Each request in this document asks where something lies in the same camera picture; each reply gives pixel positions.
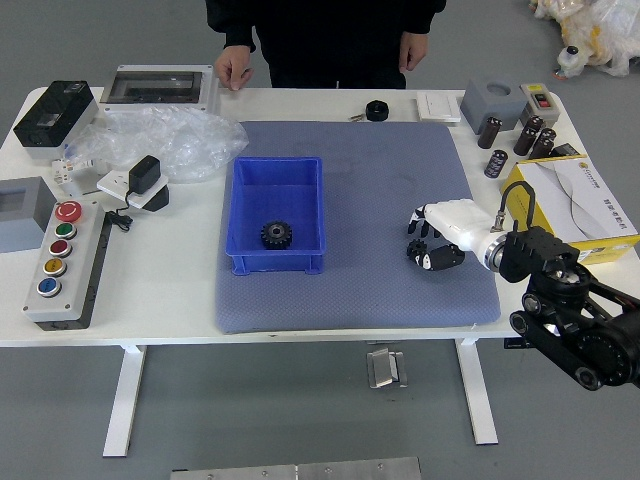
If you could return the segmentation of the person's left hand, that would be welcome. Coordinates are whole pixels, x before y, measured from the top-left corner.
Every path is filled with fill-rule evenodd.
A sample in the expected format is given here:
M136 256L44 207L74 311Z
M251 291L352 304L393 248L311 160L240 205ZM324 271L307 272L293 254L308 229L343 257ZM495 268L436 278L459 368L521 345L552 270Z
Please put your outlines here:
M403 32L400 39L399 70L401 73L413 71L428 53L427 34Z

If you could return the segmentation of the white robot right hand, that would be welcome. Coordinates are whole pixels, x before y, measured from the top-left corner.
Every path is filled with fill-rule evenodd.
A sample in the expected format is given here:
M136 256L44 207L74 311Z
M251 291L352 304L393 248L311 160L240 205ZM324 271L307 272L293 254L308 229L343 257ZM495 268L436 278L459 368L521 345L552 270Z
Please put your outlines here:
M420 238L412 240L406 255L428 271L440 271L461 265L466 252L472 252L486 269L497 272L502 259L505 234L492 232L493 220L473 200L459 199L417 207L410 219L408 233L421 225ZM431 251L423 241L432 229L448 244Z

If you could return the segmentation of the person's right hand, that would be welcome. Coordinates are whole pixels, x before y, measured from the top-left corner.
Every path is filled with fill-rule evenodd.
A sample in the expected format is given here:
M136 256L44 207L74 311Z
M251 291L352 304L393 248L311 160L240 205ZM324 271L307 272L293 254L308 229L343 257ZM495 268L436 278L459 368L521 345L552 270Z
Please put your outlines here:
M253 75L250 59L249 46L225 47L214 63L214 70L221 85L230 91L241 90Z

